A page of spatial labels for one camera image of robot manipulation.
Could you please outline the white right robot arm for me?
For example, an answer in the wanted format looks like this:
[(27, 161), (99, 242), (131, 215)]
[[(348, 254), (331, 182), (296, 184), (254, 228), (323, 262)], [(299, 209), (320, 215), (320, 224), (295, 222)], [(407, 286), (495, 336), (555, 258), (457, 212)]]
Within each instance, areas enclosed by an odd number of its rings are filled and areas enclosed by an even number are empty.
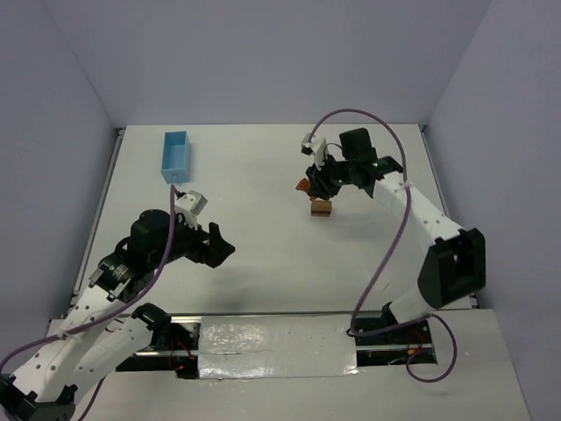
[(313, 157), (306, 170), (307, 195), (329, 201), (352, 185), (401, 218), (403, 233), (411, 228), (425, 254), (416, 281), (407, 292), (381, 310), (381, 332), (410, 326), (486, 286), (486, 242), (476, 228), (466, 230), (444, 215), (418, 188), (405, 180), (406, 170), (391, 156), (379, 157), (369, 132), (359, 128), (339, 136), (342, 160), (328, 151), (328, 142), (308, 134), (301, 151)]

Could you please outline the light oak rectangular block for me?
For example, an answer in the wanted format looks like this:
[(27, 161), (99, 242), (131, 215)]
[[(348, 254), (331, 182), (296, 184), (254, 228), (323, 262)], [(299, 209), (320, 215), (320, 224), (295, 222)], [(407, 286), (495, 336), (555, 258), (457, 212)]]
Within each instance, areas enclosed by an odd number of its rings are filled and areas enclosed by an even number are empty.
[(331, 201), (315, 200), (311, 203), (313, 211), (330, 211), (332, 209)]

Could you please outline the blue wooden drawer box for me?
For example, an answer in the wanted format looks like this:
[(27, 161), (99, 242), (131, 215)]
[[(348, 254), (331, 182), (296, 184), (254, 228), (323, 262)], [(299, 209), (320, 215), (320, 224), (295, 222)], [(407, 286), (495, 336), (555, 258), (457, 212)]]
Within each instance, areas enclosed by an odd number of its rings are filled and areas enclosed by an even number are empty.
[(165, 133), (160, 172), (167, 184), (189, 182), (190, 142), (186, 131)]

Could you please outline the walnut base block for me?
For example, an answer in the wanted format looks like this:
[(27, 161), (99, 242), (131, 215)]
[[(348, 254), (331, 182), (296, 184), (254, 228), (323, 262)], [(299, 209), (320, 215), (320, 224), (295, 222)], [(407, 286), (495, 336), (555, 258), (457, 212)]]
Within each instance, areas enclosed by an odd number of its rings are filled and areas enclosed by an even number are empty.
[(319, 209), (319, 210), (312, 209), (310, 211), (310, 215), (312, 217), (326, 217), (326, 218), (328, 218), (331, 215), (331, 209), (327, 209), (327, 210), (325, 210), (325, 209)]

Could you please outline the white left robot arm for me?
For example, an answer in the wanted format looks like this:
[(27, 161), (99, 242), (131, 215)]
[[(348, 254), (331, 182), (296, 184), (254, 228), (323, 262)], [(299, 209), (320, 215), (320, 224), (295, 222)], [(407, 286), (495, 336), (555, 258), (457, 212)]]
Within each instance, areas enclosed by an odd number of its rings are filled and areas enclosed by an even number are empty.
[(186, 212), (146, 210), (128, 237), (100, 260), (88, 287), (56, 333), (30, 344), (34, 355), (1, 375), (1, 407), (10, 420), (69, 420), (83, 396), (138, 350), (159, 348), (172, 319), (138, 300), (166, 264), (181, 258), (209, 268), (235, 251), (219, 226), (189, 225)]

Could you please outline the orange arch wood block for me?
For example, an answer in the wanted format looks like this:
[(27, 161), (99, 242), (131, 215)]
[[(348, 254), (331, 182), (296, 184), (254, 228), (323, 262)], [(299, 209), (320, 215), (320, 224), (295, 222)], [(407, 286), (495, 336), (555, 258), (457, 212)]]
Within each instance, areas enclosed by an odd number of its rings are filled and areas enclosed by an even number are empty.
[(310, 188), (310, 181), (307, 178), (302, 178), (295, 186), (297, 191), (304, 192), (305, 194), (309, 193)]

